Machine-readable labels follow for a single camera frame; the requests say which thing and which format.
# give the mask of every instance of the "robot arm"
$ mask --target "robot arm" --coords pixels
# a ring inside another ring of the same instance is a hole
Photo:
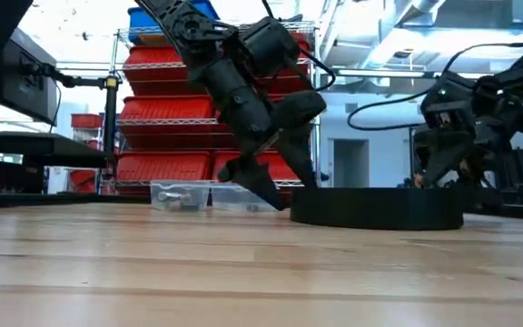
[[[207,90],[220,111],[219,121],[236,137],[241,156],[229,161],[218,178],[239,183],[282,209],[268,166],[255,160],[257,153],[273,145],[304,184],[316,186],[309,122],[326,108],[325,102],[312,90],[275,104],[255,87],[256,78],[297,69],[301,50],[281,23],[265,17],[239,31],[209,19],[187,1],[135,1],[161,27],[186,65],[189,81]]]
[[[421,104],[426,125],[414,136],[431,187],[448,171],[479,186],[484,173],[511,151],[511,138],[523,133],[523,56],[508,70],[477,82],[446,72]]]

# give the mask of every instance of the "black circular base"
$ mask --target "black circular base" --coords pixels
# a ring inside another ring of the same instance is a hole
[[[443,231],[463,225],[457,190],[300,188],[292,195],[293,222],[393,231]]]

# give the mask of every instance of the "wooden table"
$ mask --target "wooden table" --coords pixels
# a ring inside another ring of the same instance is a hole
[[[398,233],[287,213],[0,209],[0,326],[523,326],[523,221]]]

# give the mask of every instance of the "clear plastic container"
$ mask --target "clear plastic container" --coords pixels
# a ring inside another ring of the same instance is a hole
[[[259,196],[236,183],[212,183],[211,191],[213,209],[250,213],[276,211]]]
[[[203,211],[210,189],[209,181],[151,181],[151,204],[171,212]]]

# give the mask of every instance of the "blue bin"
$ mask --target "blue bin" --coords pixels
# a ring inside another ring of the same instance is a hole
[[[210,19],[219,20],[219,16],[209,0],[192,0],[189,2]],[[140,7],[128,9],[128,15],[131,17],[130,28],[150,28],[158,26]],[[135,45],[141,45],[141,39],[137,33],[129,33],[128,39]]]

